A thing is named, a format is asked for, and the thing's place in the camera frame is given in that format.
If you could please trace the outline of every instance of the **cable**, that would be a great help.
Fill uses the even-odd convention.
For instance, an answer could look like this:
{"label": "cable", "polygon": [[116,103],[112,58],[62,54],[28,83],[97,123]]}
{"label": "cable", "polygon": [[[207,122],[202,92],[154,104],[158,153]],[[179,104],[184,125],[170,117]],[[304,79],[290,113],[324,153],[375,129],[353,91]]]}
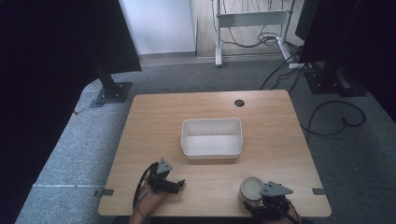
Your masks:
{"label": "cable", "polygon": [[145,179],[146,175],[148,174],[149,169],[151,169],[151,167],[153,167],[154,165],[156,165],[156,163],[152,163],[146,170],[145,172],[143,172],[142,176],[140,177],[139,183],[137,184],[136,187],[136,191],[134,192],[134,203],[132,205],[133,209],[136,207],[136,203],[137,203],[137,197],[140,191],[140,188],[142,187],[142,183],[143,180]]}
{"label": "cable", "polygon": [[257,10],[257,8],[254,7],[253,0],[250,0],[250,3],[251,3],[251,5],[253,6],[254,10],[255,10],[256,12],[258,12],[259,10]]}
{"label": "cable", "polygon": [[294,80],[294,83],[293,83],[293,85],[291,86],[291,88],[289,90],[289,94],[293,91],[293,88],[297,84],[297,81],[300,78],[300,74],[303,72],[304,69],[305,69],[305,64],[303,65],[303,67],[301,68],[300,72],[298,73],[297,78]]}
{"label": "cable", "polygon": [[259,0],[256,0],[257,9],[262,11],[262,5],[260,4]]}
{"label": "cable", "polygon": [[272,0],[268,0],[268,11],[271,11]]}
{"label": "cable", "polygon": [[[311,130],[312,119],[314,118],[315,114],[318,112],[319,109],[321,109],[324,105],[328,105],[328,104],[344,104],[344,105],[352,106],[353,108],[357,109],[361,113],[361,122],[356,123],[356,124],[352,124],[352,123],[349,123],[346,118],[341,118],[341,121],[343,121],[344,127],[342,129],[340,129],[339,131],[335,132],[335,133],[317,133],[317,132],[312,131]],[[355,106],[355,105],[353,105],[351,103],[345,102],[345,101],[329,101],[329,102],[326,102],[326,103],[323,103],[323,104],[319,105],[314,110],[314,112],[311,115],[311,118],[309,119],[307,128],[305,128],[302,124],[300,124],[300,125],[302,126],[303,129],[305,129],[307,131],[306,142],[309,144],[309,134],[311,134],[311,133],[312,134],[316,134],[316,135],[320,135],[320,136],[336,135],[336,134],[341,133],[346,127],[353,127],[353,128],[360,127],[365,121],[366,121],[366,115],[357,106]]]}
{"label": "cable", "polygon": [[296,214],[296,217],[297,217],[297,223],[300,223],[300,219],[298,218],[298,213],[297,213],[297,210],[296,210],[296,208],[294,207],[294,205],[291,203],[291,202],[289,202],[289,201],[286,201],[289,205],[291,205],[291,207],[294,209],[294,213]]}
{"label": "cable", "polygon": [[283,75],[277,76],[276,84],[275,84],[273,87],[271,87],[270,90],[273,90],[273,89],[277,86],[277,84],[279,84],[279,81],[280,81],[280,80],[287,80],[287,79],[289,79],[289,75],[291,75],[291,74],[292,74],[294,71],[296,71],[298,68],[300,68],[300,67],[297,66],[297,67],[291,69],[287,74],[283,74]]}
{"label": "cable", "polygon": [[286,41],[286,40],[285,40],[285,43],[289,46],[290,50],[293,52],[303,50],[303,46],[298,47],[296,45],[291,44],[289,41]]}
{"label": "cable", "polygon": [[[224,13],[227,13],[227,8],[225,7],[224,0],[222,1],[222,4],[223,4]],[[213,28],[215,29],[215,32],[217,33],[218,30],[217,30],[217,28],[216,28],[216,23],[215,23],[215,9],[214,9],[213,0],[212,0],[212,19],[213,19]],[[258,36],[257,36],[257,38],[259,39],[259,42],[258,42],[257,44],[253,44],[253,45],[243,45],[243,44],[239,44],[239,43],[235,40],[235,38],[234,38],[234,36],[233,36],[233,32],[231,31],[231,29],[232,29],[231,27],[228,27],[228,29],[229,29],[231,38],[233,39],[233,42],[231,42],[231,41],[224,41],[224,40],[222,40],[222,39],[221,39],[220,41],[223,42],[223,43],[225,43],[225,44],[233,44],[233,45],[236,45],[236,46],[241,47],[241,48],[255,48],[255,47],[259,46],[260,44],[264,44],[264,45],[266,45],[266,46],[273,46],[273,45],[275,45],[276,42],[277,42],[277,39],[280,37],[280,35],[279,35],[279,34],[276,34],[276,33],[272,33],[272,32],[263,32],[263,29],[264,29],[264,28],[265,28],[265,26],[262,27],[260,33],[259,33]]]}
{"label": "cable", "polygon": [[271,203],[264,203],[264,205],[272,207],[273,209],[275,209],[280,215],[282,215],[283,217],[287,218],[291,223],[293,224],[299,224],[299,220],[294,219],[293,217],[291,217],[289,214],[284,213],[283,211],[281,211],[279,208],[277,208],[276,206],[274,206]]}
{"label": "cable", "polygon": [[216,29],[216,23],[215,23],[215,8],[213,7],[213,0],[212,0],[212,18],[213,18],[213,27],[215,28],[215,32],[217,33],[218,30]]}
{"label": "cable", "polygon": [[279,69],[283,66],[283,64],[285,64],[285,63],[286,63],[291,57],[293,57],[295,54],[296,54],[296,53],[291,54],[290,57],[289,57],[288,59],[285,60],[285,62],[283,62],[277,69],[274,70],[274,72],[272,72],[272,73],[264,80],[264,82],[262,83],[262,86],[260,87],[260,90],[261,90],[261,91],[262,91],[262,88],[264,87],[265,83],[268,81],[268,79],[270,79],[270,77],[271,77],[275,72],[277,72],[277,70],[279,70]]}

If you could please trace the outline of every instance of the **wall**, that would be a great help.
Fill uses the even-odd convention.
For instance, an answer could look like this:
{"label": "wall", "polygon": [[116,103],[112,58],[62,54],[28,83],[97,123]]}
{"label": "wall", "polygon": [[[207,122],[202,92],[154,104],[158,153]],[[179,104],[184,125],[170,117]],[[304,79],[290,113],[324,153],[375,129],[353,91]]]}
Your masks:
{"label": "wall", "polygon": [[120,0],[137,54],[195,51],[189,0]]}

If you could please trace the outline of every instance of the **round grommet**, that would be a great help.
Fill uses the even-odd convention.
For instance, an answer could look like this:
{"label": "round grommet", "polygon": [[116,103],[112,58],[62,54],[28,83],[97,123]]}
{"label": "round grommet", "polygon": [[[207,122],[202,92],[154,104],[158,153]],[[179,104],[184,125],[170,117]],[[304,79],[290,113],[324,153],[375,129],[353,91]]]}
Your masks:
{"label": "round grommet", "polygon": [[234,103],[235,103],[236,106],[239,106],[239,107],[245,105],[245,101],[243,101],[243,100],[235,100]]}

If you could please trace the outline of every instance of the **small round object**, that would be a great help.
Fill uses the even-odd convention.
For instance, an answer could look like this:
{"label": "small round object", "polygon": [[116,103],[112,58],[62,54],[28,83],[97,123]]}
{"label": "small round object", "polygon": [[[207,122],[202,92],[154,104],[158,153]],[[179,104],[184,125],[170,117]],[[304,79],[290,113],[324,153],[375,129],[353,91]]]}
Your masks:
{"label": "small round object", "polygon": [[260,190],[264,188],[262,181],[254,176],[246,178],[241,184],[241,195],[249,202],[259,202],[262,196]]}
{"label": "small round object", "polygon": [[239,106],[239,107],[245,105],[245,101],[243,101],[243,100],[235,100],[234,103],[235,103],[236,106]]}

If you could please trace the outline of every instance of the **metal rack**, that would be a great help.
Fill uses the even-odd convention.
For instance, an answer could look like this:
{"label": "metal rack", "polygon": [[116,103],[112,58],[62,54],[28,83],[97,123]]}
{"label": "metal rack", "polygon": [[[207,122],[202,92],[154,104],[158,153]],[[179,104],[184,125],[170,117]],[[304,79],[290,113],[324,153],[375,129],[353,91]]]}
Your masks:
{"label": "metal rack", "polygon": [[221,61],[221,36],[220,28],[255,26],[255,25],[277,25],[282,24],[282,34],[277,40],[280,50],[288,63],[292,61],[290,53],[285,47],[285,38],[289,30],[291,14],[293,13],[294,1],[290,0],[289,8],[286,11],[269,11],[269,12],[250,12],[238,14],[220,14],[220,0],[217,1],[216,24],[218,36],[216,40],[216,66],[222,65]]}

